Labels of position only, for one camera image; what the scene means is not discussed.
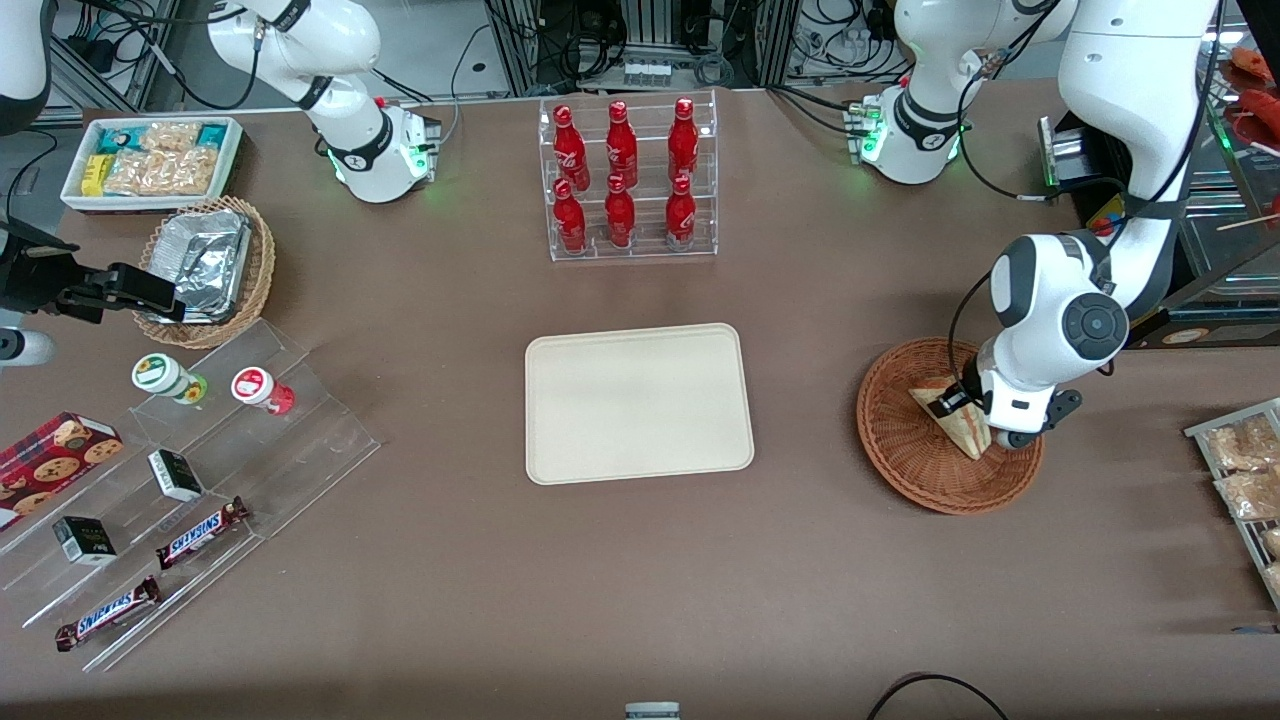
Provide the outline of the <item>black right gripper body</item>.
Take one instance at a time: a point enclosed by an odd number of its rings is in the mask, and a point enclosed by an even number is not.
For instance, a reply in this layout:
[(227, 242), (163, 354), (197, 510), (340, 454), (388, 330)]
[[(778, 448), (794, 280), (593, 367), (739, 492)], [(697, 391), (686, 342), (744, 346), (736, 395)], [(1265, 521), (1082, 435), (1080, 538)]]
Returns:
[(64, 243), (24, 222), (4, 222), (1, 306), (19, 314), (46, 313), (100, 323), (104, 310), (83, 305), (100, 293), (90, 288), (93, 268), (81, 265), (77, 245)]

